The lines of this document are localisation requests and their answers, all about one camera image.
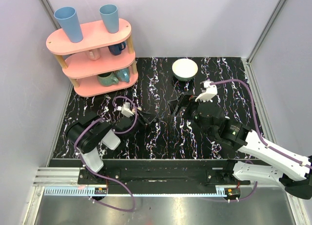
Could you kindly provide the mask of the pink mug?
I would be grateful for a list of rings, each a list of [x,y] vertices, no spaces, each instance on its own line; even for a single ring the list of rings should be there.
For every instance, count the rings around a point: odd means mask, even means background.
[[[90,60],[96,61],[101,57],[99,49],[92,49],[88,51],[88,58]]]

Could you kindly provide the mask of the left light blue tumbler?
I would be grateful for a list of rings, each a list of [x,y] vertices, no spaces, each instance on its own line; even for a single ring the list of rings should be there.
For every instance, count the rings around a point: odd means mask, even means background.
[[[59,8],[54,12],[54,17],[71,42],[78,43],[83,40],[75,8],[69,6]]]

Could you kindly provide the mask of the light blue butterfly mug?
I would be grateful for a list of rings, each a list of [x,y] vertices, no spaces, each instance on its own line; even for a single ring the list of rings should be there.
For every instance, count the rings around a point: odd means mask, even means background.
[[[130,70],[128,67],[124,69],[116,70],[115,74],[119,81],[127,82],[127,83],[130,82]]]

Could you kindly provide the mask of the green glazed mug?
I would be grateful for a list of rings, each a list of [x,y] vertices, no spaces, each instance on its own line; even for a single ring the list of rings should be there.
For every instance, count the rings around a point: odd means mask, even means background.
[[[99,74],[97,75],[97,79],[100,85],[105,87],[117,85],[119,83],[119,79],[114,72]]]

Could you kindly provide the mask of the pink three-tier shelf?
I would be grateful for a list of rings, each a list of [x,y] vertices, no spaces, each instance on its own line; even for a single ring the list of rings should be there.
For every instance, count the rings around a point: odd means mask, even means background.
[[[92,97],[133,86],[138,80],[136,54],[132,40],[132,28],[128,21],[119,19],[119,31],[109,33],[103,21],[81,24],[83,40],[73,43],[62,29],[54,31],[46,40],[48,50],[56,57],[63,73],[70,79],[75,92],[82,97]],[[110,53],[108,46],[126,42],[126,48],[120,55]],[[101,57],[88,58],[88,51],[99,49]],[[97,75],[129,68],[130,82],[102,86]]]

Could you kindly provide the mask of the light blue tumbler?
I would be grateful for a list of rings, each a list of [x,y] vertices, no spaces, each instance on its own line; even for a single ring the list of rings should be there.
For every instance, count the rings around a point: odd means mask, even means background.
[[[111,34],[117,33],[119,31],[118,8],[113,4],[106,4],[100,7],[99,13],[106,30]]]
[[[78,43],[83,40],[75,8],[69,6],[59,8],[54,12],[54,17],[71,42]]]

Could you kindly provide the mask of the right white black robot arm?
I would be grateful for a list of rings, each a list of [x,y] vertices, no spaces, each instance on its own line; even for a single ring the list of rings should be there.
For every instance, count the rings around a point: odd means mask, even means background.
[[[192,120],[207,135],[223,147],[254,156],[266,163],[251,165],[231,161],[230,168],[221,172],[226,184],[235,181],[259,181],[277,185],[300,199],[312,197],[312,158],[293,153],[277,144],[263,139],[249,126],[231,120],[212,102],[200,101],[197,96],[182,94],[168,102],[171,115],[178,116],[184,109],[183,119]]]

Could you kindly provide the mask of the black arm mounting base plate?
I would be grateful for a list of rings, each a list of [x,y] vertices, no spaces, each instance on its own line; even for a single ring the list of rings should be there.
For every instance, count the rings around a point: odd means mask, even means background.
[[[99,174],[132,182],[196,182],[203,185],[250,185],[232,175],[234,160],[105,159]]]

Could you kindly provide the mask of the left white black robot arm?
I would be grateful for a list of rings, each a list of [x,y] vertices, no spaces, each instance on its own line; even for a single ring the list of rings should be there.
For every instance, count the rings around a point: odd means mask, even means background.
[[[155,123],[157,116],[138,110],[137,117],[122,115],[115,124],[108,121],[94,123],[98,119],[95,112],[90,112],[68,126],[65,133],[67,140],[76,145],[75,152],[91,168],[88,178],[94,184],[100,184],[105,179],[105,166],[98,153],[98,145],[116,150],[122,140]]]

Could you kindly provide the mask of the dark blue mug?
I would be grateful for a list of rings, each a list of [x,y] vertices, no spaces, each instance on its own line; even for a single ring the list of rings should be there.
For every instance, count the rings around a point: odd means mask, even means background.
[[[118,56],[126,48],[126,42],[121,42],[118,44],[108,46],[110,53],[114,56]]]

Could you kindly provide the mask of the cream white bowl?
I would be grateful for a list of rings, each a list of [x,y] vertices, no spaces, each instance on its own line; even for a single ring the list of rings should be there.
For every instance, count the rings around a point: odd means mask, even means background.
[[[179,81],[189,81],[197,74],[198,66],[191,59],[181,58],[172,64],[172,71]]]

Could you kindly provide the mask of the right light blue tumbler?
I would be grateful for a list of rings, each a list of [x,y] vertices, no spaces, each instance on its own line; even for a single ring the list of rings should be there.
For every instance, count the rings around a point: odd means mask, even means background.
[[[119,31],[118,8],[113,4],[106,4],[100,7],[99,13],[106,30],[111,34],[117,33]]]

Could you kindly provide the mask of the black marble pattern mat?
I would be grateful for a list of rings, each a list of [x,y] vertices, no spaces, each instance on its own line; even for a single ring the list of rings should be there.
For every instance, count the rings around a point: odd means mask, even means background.
[[[95,112],[111,123],[121,118],[115,105],[122,97],[130,98],[147,113],[157,115],[157,121],[147,129],[134,132],[120,146],[111,151],[99,145],[99,154],[107,159],[249,159],[250,155],[232,152],[204,136],[198,127],[181,116],[172,116],[168,101],[181,93],[199,94],[204,80],[227,81],[219,85],[212,103],[223,109],[232,120],[240,121],[252,129],[261,129],[256,109],[244,88],[249,83],[245,70],[246,60],[239,57],[196,57],[198,72],[188,82],[178,81],[172,72],[173,57],[141,57],[136,59],[138,81],[128,89],[83,98],[71,92],[55,148],[54,159],[74,159],[73,145],[65,132],[70,124],[89,112]]]

